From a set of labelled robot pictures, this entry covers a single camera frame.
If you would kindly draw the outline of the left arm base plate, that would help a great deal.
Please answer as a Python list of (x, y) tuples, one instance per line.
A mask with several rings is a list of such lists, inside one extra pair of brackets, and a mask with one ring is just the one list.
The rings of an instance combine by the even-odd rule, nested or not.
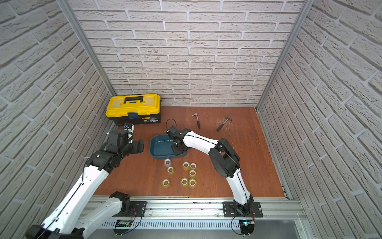
[(130, 212), (136, 217), (144, 217), (147, 207), (147, 201), (131, 201), (130, 202)]

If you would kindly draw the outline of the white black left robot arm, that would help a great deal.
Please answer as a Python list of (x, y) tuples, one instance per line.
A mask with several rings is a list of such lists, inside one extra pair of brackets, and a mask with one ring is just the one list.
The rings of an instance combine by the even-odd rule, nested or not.
[(114, 192), (99, 207), (85, 217), (81, 213), (89, 200), (121, 161), (130, 154), (143, 152), (143, 140), (133, 139), (134, 125), (126, 123), (114, 129), (100, 149), (85, 162), (82, 174), (59, 206), (40, 225), (26, 231), (28, 239), (87, 239), (113, 216), (136, 217), (128, 194)]

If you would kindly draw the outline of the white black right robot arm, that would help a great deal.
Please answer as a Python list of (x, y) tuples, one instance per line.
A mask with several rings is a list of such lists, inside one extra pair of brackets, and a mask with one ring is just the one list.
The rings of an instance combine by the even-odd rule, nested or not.
[(235, 214), (243, 217), (253, 215), (254, 200), (241, 175), (240, 157), (228, 140), (206, 138), (190, 129), (179, 130), (175, 126), (167, 130), (167, 135), (174, 142), (172, 150), (176, 156), (187, 152), (190, 148), (207, 154), (217, 173), (227, 180), (231, 188)]

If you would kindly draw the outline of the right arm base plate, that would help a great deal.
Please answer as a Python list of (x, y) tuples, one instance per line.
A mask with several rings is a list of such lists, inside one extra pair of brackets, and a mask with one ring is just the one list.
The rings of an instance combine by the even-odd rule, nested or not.
[(262, 218), (263, 211), (259, 202), (248, 202), (247, 204), (240, 205), (235, 201), (223, 202), (224, 217), (247, 217)]

